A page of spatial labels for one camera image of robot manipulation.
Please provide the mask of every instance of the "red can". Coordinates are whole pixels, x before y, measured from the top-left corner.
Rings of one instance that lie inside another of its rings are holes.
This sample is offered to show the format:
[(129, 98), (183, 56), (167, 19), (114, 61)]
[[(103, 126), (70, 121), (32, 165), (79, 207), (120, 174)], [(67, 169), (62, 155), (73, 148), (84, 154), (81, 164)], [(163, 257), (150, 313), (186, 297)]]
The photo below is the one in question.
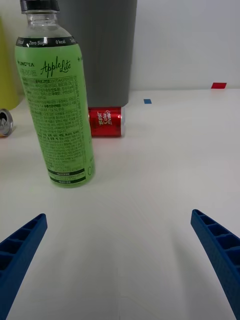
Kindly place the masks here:
[(88, 110), (92, 137), (124, 136), (124, 107), (90, 107)]

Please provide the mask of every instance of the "silver can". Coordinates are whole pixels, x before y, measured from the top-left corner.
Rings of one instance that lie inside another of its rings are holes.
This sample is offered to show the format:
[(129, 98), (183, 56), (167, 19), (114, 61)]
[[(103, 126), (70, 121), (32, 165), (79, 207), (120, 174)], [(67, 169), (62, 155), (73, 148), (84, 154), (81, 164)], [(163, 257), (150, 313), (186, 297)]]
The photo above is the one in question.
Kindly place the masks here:
[(0, 137), (8, 137), (13, 132), (14, 121), (11, 113), (6, 109), (0, 109)]

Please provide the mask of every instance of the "yellow object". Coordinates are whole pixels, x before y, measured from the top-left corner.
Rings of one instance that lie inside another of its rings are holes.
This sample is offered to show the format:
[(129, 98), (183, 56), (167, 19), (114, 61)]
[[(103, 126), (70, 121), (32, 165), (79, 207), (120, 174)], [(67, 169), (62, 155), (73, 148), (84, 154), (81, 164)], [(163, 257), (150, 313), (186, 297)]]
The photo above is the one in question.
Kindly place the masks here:
[(0, 109), (11, 110), (19, 104), (10, 68), (4, 28), (0, 17)]

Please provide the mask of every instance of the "plastic bottle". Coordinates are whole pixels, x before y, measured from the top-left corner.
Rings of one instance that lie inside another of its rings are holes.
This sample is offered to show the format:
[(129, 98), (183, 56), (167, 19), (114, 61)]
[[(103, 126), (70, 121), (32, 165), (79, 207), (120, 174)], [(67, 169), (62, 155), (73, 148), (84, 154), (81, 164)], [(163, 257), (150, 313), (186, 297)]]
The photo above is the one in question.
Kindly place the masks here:
[(12, 70), (9, 63), (9, 54), (4, 34), (2, 18), (0, 17), (0, 109), (11, 110), (19, 104), (16, 87), (13, 81)]
[(95, 172), (82, 53), (58, 25), (57, 0), (20, 4), (28, 27), (15, 58), (48, 174), (59, 186), (79, 186)]

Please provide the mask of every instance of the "can lid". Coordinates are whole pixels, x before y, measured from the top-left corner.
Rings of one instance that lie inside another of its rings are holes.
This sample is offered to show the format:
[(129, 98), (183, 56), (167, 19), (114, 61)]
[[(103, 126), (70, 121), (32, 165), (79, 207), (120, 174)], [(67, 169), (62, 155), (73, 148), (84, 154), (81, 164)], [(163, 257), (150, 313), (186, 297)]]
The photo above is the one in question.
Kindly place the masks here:
[(60, 11), (58, 0), (20, 0), (21, 12), (28, 11)]
[(0, 109), (0, 135), (10, 136), (14, 128), (13, 117), (6, 109)]

